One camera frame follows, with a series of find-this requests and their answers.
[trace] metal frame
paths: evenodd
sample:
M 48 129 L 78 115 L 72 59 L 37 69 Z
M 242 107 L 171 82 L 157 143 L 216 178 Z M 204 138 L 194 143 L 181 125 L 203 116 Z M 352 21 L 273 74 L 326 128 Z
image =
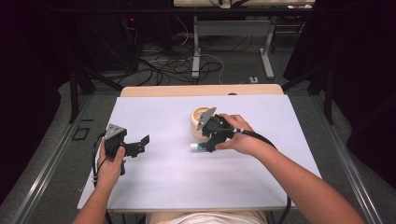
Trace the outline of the metal frame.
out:
M 260 49 L 262 64 L 265 75 L 269 79 L 274 78 L 268 52 L 271 48 L 271 41 L 276 26 L 276 17 L 271 17 L 269 21 L 198 21 L 194 17 L 194 58 L 192 62 L 192 78 L 199 77 L 200 56 L 199 48 L 200 35 L 263 35 L 265 36 L 264 49 Z
M 332 137 L 332 140 L 335 144 L 335 153 L 338 156 L 338 159 L 344 169 L 349 184 L 352 187 L 359 204 L 361 205 L 361 210 L 363 211 L 367 221 L 371 224 L 382 224 L 382 219 L 377 213 L 375 206 L 370 198 L 370 195 L 368 194 L 368 191 L 364 186 L 363 181 L 361 180 L 361 174 L 359 173 L 358 168 L 355 166 L 355 163 L 350 157 L 347 148 L 345 147 L 343 141 L 340 139 L 334 126 L 329 124 L 326 116 L 322 113 L 322 102 L 320 101 L 318 96 L 311 96 L 311 98 L 314 102 L 315 108 L 318 111 L 318 114 L 320 115 L 320 118 L 322 119 L 323 123 L 327 127 Z
M 47 5 L 49 10 L 58 16 L 326 16 L 342 15 L 348 12 L 346 8 L 229 8 L 217 7 L 200 8 L 113 8 L 113 9 L 80 9 L 80 8 L 56 8 Z
M 79 115 L 77 116 L 77 120 L 80 119 L 82 116 L 82 111 L 87 109 L 88 105 L 92 100 L 92 96 L 88 95 L 85 96 L 81 102 Z M 11 223 L 28 223 L 29 218 L 35 210 L 38 202 L 40 201 L 41 196 L 43 195 L 44 191 L 47 188 L 53 174 L 56 171 L 58 164 L 61 162 L 62 156 L 66 151 L 67 146 L 70 143 L 70 138 L 73 133 L 78 128 L 78 122 L 74 122 L 69 124 L 66 128 L 64 135 L 62 136 L 58 146 L 53 151 L 53 153 L 47 159 L 47 162 L 44 164 L 43 168 L 41 169 L 40 174 L 38 175 L 35 183 L 29 190 L 26 198 L 23 200 L 18 212 L 15 214 Z

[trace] black wall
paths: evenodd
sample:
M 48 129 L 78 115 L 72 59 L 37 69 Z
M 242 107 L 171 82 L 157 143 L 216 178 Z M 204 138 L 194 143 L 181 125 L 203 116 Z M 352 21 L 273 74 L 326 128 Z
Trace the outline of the black wall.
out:
M 294 80 L 335 52 L 334 101 L 352 125 L 347 146 L 396 188 L 396 8 L 390 0 L 320 1 L 318 6 L 351 2 L 347 15 L 308 20 L 285 78 Z M 323 81 L 318 78 L 323 73 L 311 80 Z
M 32 158 L 60 103 L 67 69 L 35 1 L 0 5 L 0 203 Z

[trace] person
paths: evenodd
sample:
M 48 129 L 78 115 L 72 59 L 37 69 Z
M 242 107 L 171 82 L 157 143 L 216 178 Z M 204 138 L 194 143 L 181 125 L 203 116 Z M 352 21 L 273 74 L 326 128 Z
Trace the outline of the person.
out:
M 239 115 L 221 114 L 234 128 L 253 131 L 250 125 Z M 304 167 L 292 161 L 274 147 L 262 140 L 246 134 L 235 133 L 233 138 L 217 144 L 217 150 L 234 149 L 259 160 L 287 192 L 298 209 L 311 223 L 364 223 L 358 212 L 335 189 L 312 174 Z M 120 148 L 114 161 L 105 161 L 98 174 L 98 182 L 91 197 L 76 216 L 74 223 L 102 223 L 111 190 L 120 176 L 120 164 L 123 161 L 124 148 Z M 106 157 L 103 147 L 98 161 Z M 196 214 L 148 214 L 147 223 L 193 223 L 188 218 L 199 220 L 234 220 L 246 217 L 244 223 L 265 223 L 261 214 L 200 213 Z

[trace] wrist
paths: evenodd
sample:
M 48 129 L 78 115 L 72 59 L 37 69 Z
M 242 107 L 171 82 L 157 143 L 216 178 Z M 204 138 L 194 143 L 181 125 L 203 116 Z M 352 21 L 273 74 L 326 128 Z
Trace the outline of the wrist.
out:
M 271 150 L 276 150 L 274 147 L 263 142 L 260 139 L 254 138 L 254 140 L 252 139 L 252 141 L 254 141 L 254 144 L 249 154 L 250 156 L 255 157 L 257 159 Z
M 114 187 L 111 187 L 109 185 L 104 185 L 104 184 L 101 184 L 100 182 L 98 182 L 94 190 L 101 194 L 110 195 L 113 188 Z

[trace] desk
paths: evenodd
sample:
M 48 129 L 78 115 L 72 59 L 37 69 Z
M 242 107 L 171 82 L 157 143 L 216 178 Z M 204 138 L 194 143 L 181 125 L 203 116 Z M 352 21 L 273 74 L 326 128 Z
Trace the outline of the desk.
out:
M 288 96 L 277 85 L 257 86 L 262 90 L 252 91 L 250 85 L 126 88 L 109 122 L 128 130 L 125 142 L 150 134 L 150 143 L 145 153 L 127 158 L 126 174 L 113 189 L 108 209 L 146 213 L 284 208 L 286 193 L 256 159 L 234 150 L 190 152 L 190 143 L 197 142 L 191 134 L 191 111 L 217 106 L 218 112 L 243 115 L 282 153 L 320 176 Z M 210 96 L 210 90 L 218 91 Z M 230 91 L 238 95 L 222 95 Z M 78 208 L 92 191 L 89 178 Z
M 287 5 L 313 5 L 315 0 L 249 0 L 242 7 L 275 7 Z M 175 7 L 216 7 L 209 0 L 175 0 Z M 267 78 L 274 78 L 274 72 L 268 58 L 272 37 L 276 26 L 276 17 L 269 21 L 198 21 L 194 16 L 194 59 L 192 78 L 199 77 L 201 49 L 199 35 L 262 35 L 265 36 L 264 48 L 260 49 L 262 64 Z

